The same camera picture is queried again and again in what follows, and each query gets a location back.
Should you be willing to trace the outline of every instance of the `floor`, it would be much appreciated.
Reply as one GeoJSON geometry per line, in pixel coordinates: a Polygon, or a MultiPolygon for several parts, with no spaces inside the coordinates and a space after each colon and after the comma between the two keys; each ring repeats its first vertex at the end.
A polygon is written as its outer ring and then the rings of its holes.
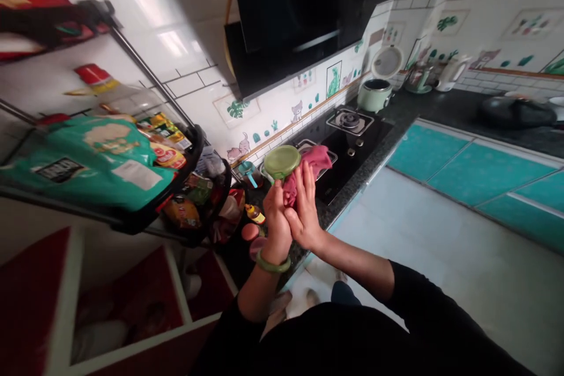
{"type": "MultiPolygon", "coordinates": [[[[539,376],[564,374],[564,257],[388,168],[335,236],[426,275],[539,376]]],[[[318,258],[291,287],[289,317],[313,288],[329,301],[335,270],[318,258]]],[[[358,299],[403,321],[349,280],[358,299]]]]}

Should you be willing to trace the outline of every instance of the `black shirt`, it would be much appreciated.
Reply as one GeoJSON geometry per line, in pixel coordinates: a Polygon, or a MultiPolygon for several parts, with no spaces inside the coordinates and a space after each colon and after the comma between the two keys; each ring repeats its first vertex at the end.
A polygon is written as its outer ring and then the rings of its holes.
{"type": "Polygon", "coordinates": [[[260,341],[265,323],[245,320],[235,299],[192,374],[532,375],[440,288],[391,264],[394,293],[384,305],[404,319],[409,332],[374,308],[323,303],[260,341]]]}

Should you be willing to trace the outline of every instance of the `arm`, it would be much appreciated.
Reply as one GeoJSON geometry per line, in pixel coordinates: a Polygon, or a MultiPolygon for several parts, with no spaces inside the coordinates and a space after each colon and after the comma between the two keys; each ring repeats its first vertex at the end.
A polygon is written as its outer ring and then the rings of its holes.
{"type": "Polygon", "coordinates": [[[422,274],[353,247],[322,230],[315,208],[315,179],[307,163],[303,175],[296,169],[296,186],[297,212],[286,209],[285,214],[293,237],[302,247],[352,277],[403,318],[412,335],[449,351],[453,357],[471,345],[482,362],[489,361],[500,372],[511,369],[516,374],[530,374],[422,274]]]}
{"type": "MultiPolygon", "coordinates": [[[[268,241],[261,255],[265,261],[280,265],[286,261],[292,242],[290,226],[283,213],[281,181],[276,181],[272,186],[263,206],[268,224],[268,241]]],[[[221,315],[191,374],[218,374],[222,370],[233,372],[237,367],[245,369],[249,353],[259,344],[264,331],[279,279],[279,273],[269,273],[258,265],[254,266],[238,296],[221,315]]]]}

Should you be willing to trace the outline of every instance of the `pink towel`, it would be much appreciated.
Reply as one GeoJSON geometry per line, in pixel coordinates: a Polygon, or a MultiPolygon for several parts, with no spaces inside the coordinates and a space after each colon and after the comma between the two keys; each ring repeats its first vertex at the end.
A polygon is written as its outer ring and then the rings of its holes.
{"type": "MultiPolygon", "coordinates": [[[[331,159],[327,152],[329,149],[325,146],[313,146],[311,150],[301,155],[300,168],[304,170],[304,162],[308,162],[313,169],[313,175],[317,178],[319,172],[323,169],[330,169],[333,167],[331,159]]],[[[294,207],[296,205],[296,176],[294,172],[286,178],[284,182],[284,202],[286,207],[294,207]]]]}

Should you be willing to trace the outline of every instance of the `black countertop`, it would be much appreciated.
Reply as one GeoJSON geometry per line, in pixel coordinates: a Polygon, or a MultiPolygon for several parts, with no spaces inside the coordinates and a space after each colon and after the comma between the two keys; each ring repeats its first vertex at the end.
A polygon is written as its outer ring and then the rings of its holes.
{"type": "MultiPolygon", "coordinates": [[[[480,93],[456,89],[448,93],[433,91],[432,93],[424,95],[416,95],[404,90],[399,90],[390,101],[390,104],[385,109],[378,112],[378,116],[394,125],[392,130],[386,135],[384,140],[362,164],[361,168],[347,182],[343,189],[341,189],[329,206],[317,201],[317,213],[321,227],[326,230],[331,227],[354,196],[362,190],[366,182],[375,172],[379,171],[380,168],[385,165],[386,159],[391,156],[396,145],[418,117],[564,159],[563,132],[555,131],[549,127],[526,130],[501,130],[488,127],[481,123],[476,118],[478,105],[483,100],[490,97],[491,96],[480,93]]],[[[349,105],[353,108],[356,107],[356,98],[352,100],[349,105]]],[[[317,119],[319,121],[325,121],[330,113],[331,111],[328,111],[317,119]]],[[[314,125],[314,122],[315,121],[311,122],[308,126],[314,125]]],[[[301,139],[303,137],[303,132],[297,134],[297,138],[301,139]]],[[[249,192],[251,203],[262,205],[264,196],[269,188],[266,185],[268,184],[265,184],[262,189],[251,190],[249,192]]],[[[246,248],[246,261],[250,262],[248,259],[248,247],[246,248]]],[[[302,249],[298,244],[292,244],[290,251],[292,266],[288,272],[282,275],[279,288],[285,285],[306,254],[307,251],[302,249]]],[[[238,266],[237,260],[233,260],[233,258],[231,258],[229,262],[231,262],[231,265],[228,263],[228,260],[226,260],[227,267],[231,272],[235,284],[240,288],[252,271],[253,263],[250,262],[238,266]]]]}

